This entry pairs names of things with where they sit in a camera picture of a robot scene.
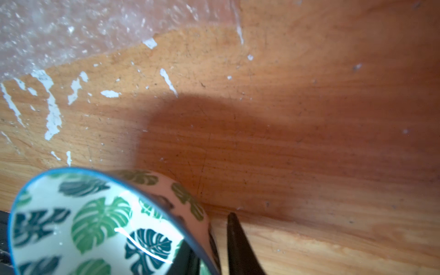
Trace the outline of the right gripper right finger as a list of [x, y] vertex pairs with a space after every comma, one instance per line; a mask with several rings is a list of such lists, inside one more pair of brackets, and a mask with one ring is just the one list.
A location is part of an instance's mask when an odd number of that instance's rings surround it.
[[265, 275], [234, 212], [228, 215], [227, 246], [230, 275]]

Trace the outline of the green leaf pattern bowl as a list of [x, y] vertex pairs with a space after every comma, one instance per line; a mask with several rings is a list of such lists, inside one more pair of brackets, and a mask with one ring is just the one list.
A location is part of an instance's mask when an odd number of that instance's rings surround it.
[[166, 275], [183, 240], [200, 275], [221, 274], [201, 203], [147, 170], [48, 170], [23, 186], [8, 222], [18, 275]]

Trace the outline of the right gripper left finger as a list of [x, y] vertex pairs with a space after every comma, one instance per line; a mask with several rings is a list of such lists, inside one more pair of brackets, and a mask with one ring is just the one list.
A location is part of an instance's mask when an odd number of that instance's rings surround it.
[[200, 262], [196, 253], [183, 240], [166, 275], [199, 275]]

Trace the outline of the clear bubble wrap sheet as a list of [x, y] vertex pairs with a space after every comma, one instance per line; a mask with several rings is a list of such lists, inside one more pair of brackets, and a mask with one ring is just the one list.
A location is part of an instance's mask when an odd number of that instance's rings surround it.
[[129, 48], [159, 33], [239, 22], [238, 1], [2, 1], [1, 80]]

